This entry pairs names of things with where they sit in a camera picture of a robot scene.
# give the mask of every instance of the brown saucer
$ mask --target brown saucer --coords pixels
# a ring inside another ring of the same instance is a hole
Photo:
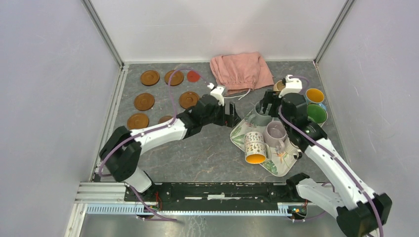
[[[166,75],[165,75],[166,84],[169,84],[169,78],[170,78],[170,75],[173,72],[174,72],[174,70],[171,70],[168,73],[166,73]],[[173,75],[173,78],[171,79],[170,85],[171,86],[177,86],[177,85],[180,85],[182,82],[183,82],[183,73],[179,71],[175,75]]]
[[[134,100],[134,106],[139,111],[146,111],[151,109],[154,105],[154,96],[149,93],[142,93],[137,95]]]
[[[146,86],[152,86],[159,82],[160,75],[158,72],[154,70],[145,71],[143,74],[141,74],[140,81],[143,83],[143,85]]]
[[[126,125],[128,128],[131,129],[142,129],[148,126],[150,120],[148,119],[147,115],[142,113],[133,114],[131,117],[128,118]]]
[[[169,121],[170,119],[172,119],[173,117],[172,116],[170,116],[170,115],[166,115],[166,116],[163,116],[163,117],[161,117],[160,119],[159,119],[159,123],[164,123],[164,122],[167,122],[167,121]]]
[[[195,106],[199,100],[199,95],[192,91],[186,91],[179,97],[179,104],[182,108],[187,109]]]

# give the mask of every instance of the green mug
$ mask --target green mug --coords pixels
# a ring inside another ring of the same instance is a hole
[[[307,115],[308,119],[323,126],[326,122],[328,114],[327,112],[319,105],[307,105]]]

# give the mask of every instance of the white tray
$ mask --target white tray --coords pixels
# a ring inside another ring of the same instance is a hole
[[[250,115],[251,111],[230,133],[230,140],[242,151],[245,150],[244,138],[246,133],[254,131],[263,133],[266,128],[266,126],[256,126],[249,123],[248,118]],[[286,175],[295,164],[296,159],[294,158],[294,155],[298,156],[298,152],[301,151],[294,147],[289,138],[287,138],[285,140],[285,151],[278,153],[275,148],[271,147],[271,160],[267,160],[260,165],[262,165],[271,174],[282,177]]]

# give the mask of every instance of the gray countertop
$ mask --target gray countertop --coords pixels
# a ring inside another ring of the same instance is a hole
[[[323,91],[320,78],[313,62],[267,62],[269,69],[274,76],[274,82],[281,80],[287,74],[302,75],[310,80],[311,88],[318,88]],[[215,84],[209,63],[184,63],[202,73],[208,82]],[[127,119],[135,114],[141,113],[134,105],[134,99],[138,94],[148,92],[155,98],[152,109],[145,111],[149,119],[149,126],[156,125],[158,120],[165,115],[173,115],[173,108],[168,95],[167,85],[164,82],[165,74],[179,66],[178,63],[161,64],[131,64],[125,81],[118,114],[115,121],[115,128],[126,126]],[[140,82],[140,76],[144,71],[156,70],[160,73],[160,81],[154,86],[144,86]],[[192,83],[186,78],[182,84],[171,88],[177,112],[182,109],[179,105],[179,96],[185,91],[194,91],[200,96],[210,91],[202,81]],[[226,102],[235,101],[237,113],[243,118],[253,105],[262,99],[265,87],[250,92],[246,97],[237,101],[228,99]],[[329,118],[323,129],[333,142],[336,150],[342,155],[342,147],[337,136],[336,128],[329,112]],[[266,171],[261,165],[246,163],[244,153],[230,141],[232,128],[207,125],[199,134],[182,141],[174,141],[156,147],[144,154],[141,154],[138,166],[145,170],[155,182],[228,182],[228,181],[253,181],[253,182],[285,182],[295,174],[304,172],[317,182],[326,181],[323,172],[317,165],[305,155],[298,160],[284,177],[276,177]]]

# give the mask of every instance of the pink towel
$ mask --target pink towel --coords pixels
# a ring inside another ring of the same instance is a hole
[[[227,88],[228,95],[274,84],[271,71],[259,52],[217,56],[209,65],[217,83]]]

